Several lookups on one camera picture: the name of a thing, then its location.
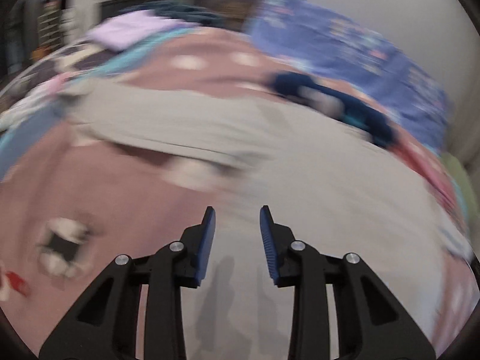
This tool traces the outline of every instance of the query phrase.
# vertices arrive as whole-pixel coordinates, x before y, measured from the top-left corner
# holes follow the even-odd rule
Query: bed
[[[313,66],[311,61],[317,59],[299,58],[311,52],[293,47],[292,31],[298,30],[299,23],[286,17],[301,17],[305,12],[330,24],[308,31],[333,36],[328,46],[339,44],[337,59],[354,58],[362,71],[375,75],[367,79],[371,86],[362,85],[364,77],[355,81],[344,66],[328,61]],[[435,154],[442,150],[438,136],[446,129],[451,111],[448,96],[430,76],[435,73],[426,73],[426,67],[377,32],[302,0],[258,0],[244,29],[248,36],[222,28],[189,28],[171,39],[140,43],[121,54],[80,40],[28,70],[2,93],[7,109],[47,81],[43,90],[50,97],[54,93],[63,102],[73,98],[77,102],[73,110],[68,108],[68,119],[56,102],[42,104],[35,113],[43,112],[39,121],[32,122],[30,117],[29,124],[20,124],[7,142],[9,161],[0,163],[1,256],[6,264],[2,272],[14,272],[28,287],[28,296],[15,288],[7,294],[3,288],[2,309],[34,353],[81,290],[117,254],[139,257],[155,252],[196,223],[209,204],[218,215],[209,275],[199,292],[182,294],[187,351],[193,359],[268,359],[287,352],[293,293],[275,291],[265,270],[258,210],[266,203],[279,223],[292,227],[322,253],[359,253],[409,311],[437,355],[466,323],[479,291],[468,265],[473,252],[466,219]],[[351,37],[340,36],[345,33]],[[358,48],[358,42],[352,46],[352,36],[364,35],[373,38],[376,47],[369,43]],[[320,43],[305,32],[301,38],[307,44]],[[352,49],[359,52],[352,56]],[[367,61],[366,55],[373,58]],[[379,64],[391,55],[402,58],[401,68]],[[385,78],[375,69],[390,75]],[[387,151],[373,145],[358,126],[280,98],[269,86],[279,71],[318,77],[322,86],[359,98],[387,115],[398,145]],[[399,107],[398,99],[385,95],[381,84],[387,79],[405,84],[406,78],[419,85],[408,88],[420,97],[410,96],[416,99],[412,105]],[[461,92],[455,85],[447,90],[450,97],[452,91]],[[141,100],[135,107],[121,103],[124,112],[109,119],[122,96],[108,93],[127,88],[133,88],[128,93],[138,100],[177,91],[191,98],[189,112],[187,108],[180,112],[173,98],[169,103],[172,113],[165,123],[173,120],[166,130],[175,132],[169,138],[175,146],[187,142],[180,142],[181,137],[192,145],[194,134],[184,126],[198,121],[203,107],[195,104],[205,105],[203,118],[220,107],[223,111],[212,116],[210,130],[196,125],[212,146],[197,142],[202,153],[185,154],[173,150],[172,144],[161,150],[150,146],[150,139],[140,142],[136,137],[133,143],[129,116],[143,115],[144,125],[148,120],[153,123],[156,116],[146,118],[145,110],[151,105]],[[408,97],[405,88],[400,92]],[[418,106],[432,97],[438,103],[430,102],[430,108]],[[224,99],[225,105],[219,106],[214,99]],[[93,118],[99,114],[107,119]],[[422,128],[424,121],[432,124]],[[113,131],[105,125],[121,128]],[[20,131],[23,139],[18,140]],[[159,132],[143,134],[148,138]],[[14,149],[20,152],[12,160]],[[210,152],[222,156],[213,157]],[[105,205],[106,196],[118,200]],[[75,264],[59,264],[48,247],[52,234],[79,223],[89,229],[79,242],[85,247]],[[11,229],[17,229],[15,237]],[[56,307],[40,307],[46,299]],[[332,358],[338,355],[337,344],[333,339]],[[139,345],[137,357],[141,355]]]

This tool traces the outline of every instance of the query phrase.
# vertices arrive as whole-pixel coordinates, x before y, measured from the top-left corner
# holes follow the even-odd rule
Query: dark blue cloth
[[[451,103],[379,33],[305,0],[262,0],[247,33],[258,49],[307,74],[348,81],[419,142],[441,148]]]
[[[224,28],[224,17],[218,13],[210,12],[195,5],[187,5],[174,0],[152,1],[133,7],[122,9],[120,13],[152,9],[155,15],[182,19],[189,23],[199,23],[205,27]]]
[[[369,132],[375,145],[387,148],[395,142],[394,131],[388,125],[385,115],[369,107],[356,97],[327,88],[323,85],[318,85],[306,74],[293,72],[279,73],[275,76],[272,83],[272,88],[279,95],[285,98],[294,96],[300,99],[298,103],[309,105],[308,99],[302,99],[299,94],[301,87],[312,88],[326,95],[338,98],[344,105],[344,114],[340,120]]]
[[[0,150],[0,180],[32,145],[63,118],[63,108],[57,102],[47,104],[23,121],[12,132]]]

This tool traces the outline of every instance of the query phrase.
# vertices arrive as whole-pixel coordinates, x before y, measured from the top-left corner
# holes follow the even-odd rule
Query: teal fabric
[[[5,150],[5,147],[7,147],[9,145],[9,142],[11,141],[12,137],[14,136],[14,131],[15,131],[14,128],[10,128],[0,138],[0,155],[2,155],[2,152]]]
[[[72,82],[75,83],[88,77],[106,77],[131,71],[135,68],[140,67],[145,61],[145,58],[150,55],[150,53],[155,47],[170,39],[186,35],[193,31],[194,29],[192,28],[179,28],[178,30],[161,32],[152,35],[141,41],[131,49],[126,50],[121,54],[111,58],[103,65],[92,69],[88,73],[78,77]]]

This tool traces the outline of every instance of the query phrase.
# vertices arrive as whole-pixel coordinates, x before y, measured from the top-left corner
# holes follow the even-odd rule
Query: crumpled fabric
[[[18,127],[30,115],[55,98],[70,74],[59,74],[31,90],[27,97],[15,103],[0,115],[0,131]]]
[[[172,19],[182,19],[190,23],[199,23],[205,27],[224,28],[224,17],[218,13],[210,12],[204,8],[195,5],[183,4],[173,0],[152,1],[133,7],[128,7],[120,13],[128,13],[139,10],[151,9],[155,15],[162,17],[171,17]]]

